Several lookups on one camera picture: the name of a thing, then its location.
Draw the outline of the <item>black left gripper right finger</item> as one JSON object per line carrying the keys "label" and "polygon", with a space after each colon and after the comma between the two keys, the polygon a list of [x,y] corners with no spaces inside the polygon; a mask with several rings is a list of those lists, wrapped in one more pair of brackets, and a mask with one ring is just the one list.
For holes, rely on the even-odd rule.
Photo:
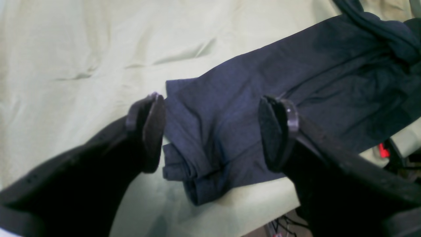
{"label": "black left gripper right finger", "polygon": [[298,113],[263,96],[259,126],[267,168],[294,184],[314,237],[419,237],[420,185],[351,152]]}

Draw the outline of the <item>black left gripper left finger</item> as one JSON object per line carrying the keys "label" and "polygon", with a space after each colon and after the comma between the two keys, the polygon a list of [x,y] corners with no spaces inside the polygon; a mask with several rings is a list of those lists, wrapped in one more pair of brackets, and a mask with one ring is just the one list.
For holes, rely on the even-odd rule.
{"label": "black left gripper left finger", "polygon": [[87,143],[45,161],[1,191],[1,230],[20,237],[108,237],[130,183],[154,173],[164,98],[131,105]]}

